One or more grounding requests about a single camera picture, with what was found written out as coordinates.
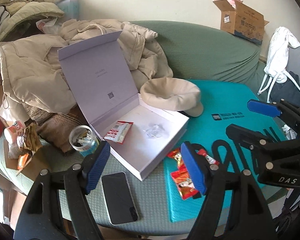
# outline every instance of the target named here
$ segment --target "cap brim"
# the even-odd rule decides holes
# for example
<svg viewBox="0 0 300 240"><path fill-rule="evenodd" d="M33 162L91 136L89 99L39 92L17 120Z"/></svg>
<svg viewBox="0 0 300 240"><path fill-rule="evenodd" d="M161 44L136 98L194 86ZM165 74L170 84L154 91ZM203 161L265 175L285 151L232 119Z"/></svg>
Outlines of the cap brim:
<svg viewBox="0 0 300 240"><path fill-rule="evenodd" d="M185 110L184 112L189 116L198 117L203 112L203 105L201 102L199 102L195 107Z"/></svg>

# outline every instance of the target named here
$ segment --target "phone frame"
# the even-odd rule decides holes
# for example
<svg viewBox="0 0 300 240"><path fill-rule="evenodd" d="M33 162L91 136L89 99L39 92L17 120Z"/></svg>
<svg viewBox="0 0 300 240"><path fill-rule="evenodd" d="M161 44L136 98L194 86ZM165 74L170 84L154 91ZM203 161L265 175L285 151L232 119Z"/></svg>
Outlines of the phone frame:
<svg viewBox="0 0 300 240"><path fill-rule="evenodd" d="M138 219L137 219L136 221L126 222L126 223L121 223L121 224L113 224L113 223L111 222L110 214L109 214L109 211L108 211L108 205L107 205L107 202L106 202L106 196L105 196L105 192L104 192L104 190L103 190L102 178L103 178L104 176L113 175L113 174L118 174L118 173L123 173L124 176L125 176L125 178L126 178L126 182L127 182L128 189L129 189L129 192L130 192L130 197L131 197L131 200L132 200L134 209L135 209L136 214L137 214L137 217L138 217ZM125 225L125 224L130 224L130 223L133 223L133 222L137 222L138 220L140 220L140 217L139 217L139 214L138 214L138 210L137 210L137 208L136 208L136 204L134 203L134 200L133 200L133 197L132 197L132 193L131 193L130 184L129 184L129 181L128 181L128 178L127 178L127 174L126 174L124 171L119 171L119 172L115 172L115 173L110 173L110 174L103 175L103 176L101 176L100 181L101 181L101 188L102 188L103 200L105 201L105 205L106 205L106 210L107 210L108 218L109 218L109 221L110 221L110 224L111 224L111 225L113 225L113 226Z"/></svg>

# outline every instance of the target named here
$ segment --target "open white box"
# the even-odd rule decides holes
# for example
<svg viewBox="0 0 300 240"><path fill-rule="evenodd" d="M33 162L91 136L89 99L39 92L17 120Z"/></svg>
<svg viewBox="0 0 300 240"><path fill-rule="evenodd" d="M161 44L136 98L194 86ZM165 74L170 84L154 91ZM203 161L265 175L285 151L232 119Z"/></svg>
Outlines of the open white box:
<svg viewBox="0 0 300 240"><path fill-rule="evenodd" d="M85 118L103 137L117 121L133 122L123 144L109 142L111 153L141 181L186 131L188 117L144 103L138 94L117 38L108 33L69 45L58 51L62 70ZM149 138L151 124L165 129Z"/></svg>

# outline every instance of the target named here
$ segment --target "teal mat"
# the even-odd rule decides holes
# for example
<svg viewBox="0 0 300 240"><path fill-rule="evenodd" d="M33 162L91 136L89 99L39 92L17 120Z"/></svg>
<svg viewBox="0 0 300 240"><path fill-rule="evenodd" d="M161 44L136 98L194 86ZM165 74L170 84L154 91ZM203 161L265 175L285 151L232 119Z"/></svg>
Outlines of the teal mat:
<svg viewBox="0 0 300 240"><path fill-rule="evenodd" d="M226 127L228 125L234 123L253 131L260 131L263 134L265 134L263 129L267 129L267 131L274 136L269 130L269 127L272 127L280 140L285 140L281 129L271 117L256 114L248 110L247 102L250 99L257 100L257 97L246 85L218 81L190 81L196 84L201 90L201 101L204 106L204 112L199 117L190 118L187 132L181 138L177 146L180 146L184 141L199 143L203 145L207 149L208 154L213 157L213 154L211 153L212 143L218 139L225 140L230 144L239 169L242 171L243 165L234 143L226 136ZM221 120L215 121L212 115L219 116ZM242 151L253 176L257 178L253 172L250 151L244 148L242 148ZM226 156L226 149L224 147L219 147L218 152L223 161ZM171 172L177 170L176 161L165 158L163 160L163 165L170 221L177 222L196 218L202 206L204 197L182 200L177 187L170 176ZM231 164L229 165L228 171L234 171ZM260 183L258 183L258 185L260 188L265 186ZM231 191L227 191L223 202L223 208L229 207L230 203Z"/></svg>

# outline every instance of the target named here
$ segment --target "smartphone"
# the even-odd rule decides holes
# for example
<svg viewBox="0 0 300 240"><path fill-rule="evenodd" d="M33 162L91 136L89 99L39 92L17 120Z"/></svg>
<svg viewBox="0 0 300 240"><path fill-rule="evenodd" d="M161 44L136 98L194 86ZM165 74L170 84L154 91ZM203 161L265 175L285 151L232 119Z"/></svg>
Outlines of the smartphone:
<svg viewBox="0 0 300 240"><path fill-rule="evenodd" d="M104 175L101 178L103 197L112 225L139 220L127 176L124 172Z"/></svg>

